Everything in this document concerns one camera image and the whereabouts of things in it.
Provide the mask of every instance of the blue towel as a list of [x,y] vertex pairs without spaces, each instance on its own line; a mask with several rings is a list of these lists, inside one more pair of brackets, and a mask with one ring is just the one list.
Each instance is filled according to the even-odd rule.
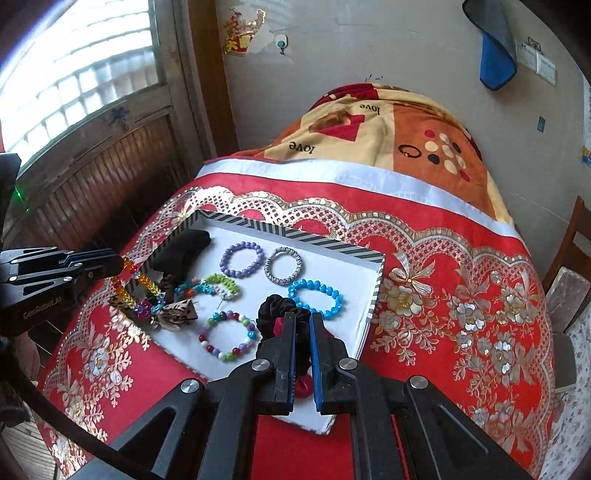
[[466,0],[468,19],[482,32],[480,81],[490,90],[505,86],[517,73],[515,41],[500,0]]

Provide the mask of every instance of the multicolored bead bracelet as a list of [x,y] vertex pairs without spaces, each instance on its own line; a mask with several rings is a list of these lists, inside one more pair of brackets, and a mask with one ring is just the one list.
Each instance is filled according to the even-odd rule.
[[156,297],[158,303],[152,305],[146,300],[137,303],[127,290],[123,288],[119,276],[111,277],[111,284],[115,288],[115,294],[123,301],[127,308],[134,311],[138,320],[147,320],[150,316],[157,314],[164,307],[164,292],[160,291],[156,283],[140,272],[129,258],[123,257],[123,267],[129,270],[132,278],[137,280],[140,285],[144,286],[152,295],[154,295],[154,297]]
[[[230,352],[222,352],[219,348],[215,348],[207,341],[207,337],[211,329],[213,329],[219,322],[223,322],[224,320],[236,320],[237,322],[243,324],[247,330],[246,338],[240,345],[234,347]],[[257,332],[254,323],[247,319],[244,314],[239,314],[237,312],[228,310],[226,312],[213,313],[212,316],[207,320],[207,326],[204,327],[201,332],[199,332],[198,338],[199,342],[201,342],[201,346],[205,348],[208,353],[218,357],[223,362],[231,362],[244,353],[248,352],[248,350],[255,344],[256,337]]]
[[193,278],[191,282],[181,283],[174,289],[174,293],[177,297],[183,299],[190,299],[198,293],[206,293],[208,295],[217,295],[222,300],[232,300],[240,293],[240,289],[231,278],[220,273],[214,273],[202,280]]
[[174,289],[174,294],[178,298],[190,299],[198,293],[206,293],[208,295],[215,295],[216,291],[211,285],[205,285],[199,278],[192,278],[191,281],[181,283]]

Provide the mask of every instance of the bracelet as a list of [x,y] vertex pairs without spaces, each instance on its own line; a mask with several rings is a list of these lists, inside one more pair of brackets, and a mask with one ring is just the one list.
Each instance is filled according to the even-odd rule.
[[[322,293],[326,293],[329,297],[334,298],[335,306],[332,307],[330,310],[316,310],[315,308],[311,308],[307,303],[303,303],[300,298],[296,295],[296,291],[301,288],[307,288],[308,290],[318,290]],[[321,313],[324,320],[330,320],[333,316],[340,312],[341,308],[343,307],[343,296],[339,293],[338,290],[333,289],[333,287],[327,287],[323,283],[320,283],[318,280],[311,281],[305,280],[303,278],[296,280],[293,282],[289,287],[288,297],[293,299],[295,302],[295,306],[301,307],[306,310],[310,310],[312,313]]]
[[203,284],[198,278],[193,278],[190,282],[181,283],[174,289],[175,296],[183,300],[193,298],[198,293],[215,295],[216,291],[211,285]]
[[[207,341],[207,336],[209,335],[211,329],[213,329],[219,322],[223,322],[224,320],[236,320],[237,322],[243,324],[247,330],[246,338],[240,345],[234,347],[230,352],[222,352],[219,348],[215,348]],[[201,346],[205,348],[208,353],[218,357],[223,362],[231,362],[243,355],[252,347],[252,345],[254,345],[256,335],[255,324],[247,319],[244,314],[238,314],[237,312],[228,310],[227,312],[213,313],[212,316],[207,320],[207,326],[204,327],[199,333],[198,339],[199,342],[201,342]]]
[[[256,252],[256,260],[244,270],[230,270],[228,268],[228,260],[234,252],[244,248],[254,250]],[[260,245],[257,245],[255,242],[240,242],[239,244],[230,245],[228,248],[226,248],[226,251],[222,255],[222,259],[220,260],[220,269],[222,270],[222,273],[226,274],[228,277],[247,277],[248,275],[254,273],[262,265],[264,258],[265,255],[263,254]]]
[[147,320],[151,315],[157,314],[164,307],[164,292],[160,291],[156,283],[140,272],[139,268],[137,268],[129,258],[123,257],[123,267],[129,269],[132,278],[137,280],[140,285],[147,288],[148,291],[156,297],[157,303],[156,305],[152,305],[146,300],[137,303],[129,292],[123,288],[121,279],[118,275],[116,277],[111,277],[111,284],[115,289],[115,294],[121,299],[121,302],[123,302],[127,308],[134,311],[138,320]]
[[232,300],[240,293],[240,289],[238,288],[238,285],[236,285],[236,282],[221,273],[209,275],[204,278],[201,283],[205,286],[212,287],[215,292],[214,294],[222,300]]
[[[271,274],[271,261],[273,261],[278,255],[280,255],[282,253],[291,255],[293,258],[295,258],[295,262],[296,262],[295,272],[293,272],[287,278],[277,278],[276,276]],[[300,276],[302,266],[303,266],[303,262],[301,260],[300,254],[298,252],[293,250],[293,248],[279,247],[279,248],[275,249],[275,251],[271,254],[271,256],[269,258],[267,258],[267,261],[265,262],[265,275],[274,284],[281,285],[282,287],[285,287],[285,286],[289,285],[291,282],[293,282],[297,277]]]

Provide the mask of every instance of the window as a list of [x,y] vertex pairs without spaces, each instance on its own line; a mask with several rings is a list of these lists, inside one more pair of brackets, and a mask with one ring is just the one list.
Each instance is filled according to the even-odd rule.
[[22,164],[105,105],[158,83],[148,0],[78,0],[2,72],[6,151]]

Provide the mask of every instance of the purple bead bracelet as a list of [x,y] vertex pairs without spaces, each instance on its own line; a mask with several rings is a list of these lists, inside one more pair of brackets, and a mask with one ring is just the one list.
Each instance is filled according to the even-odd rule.
[[[228,261],[230,260],[230,257],[234,252],[243,250],[245,248],[249,248],[256,252],[256,260],[244,270],[230,270],[228,268]],[[220,270],[228,277],[242,278],[256,272],[263,263],[265,263],[265,254],[263,253],[260,245],[257,245],[255,242],[240,242],[239,244],[230,245],[228,248],[226,248],[226,251],[222,255],[222,259],[220,261]]]

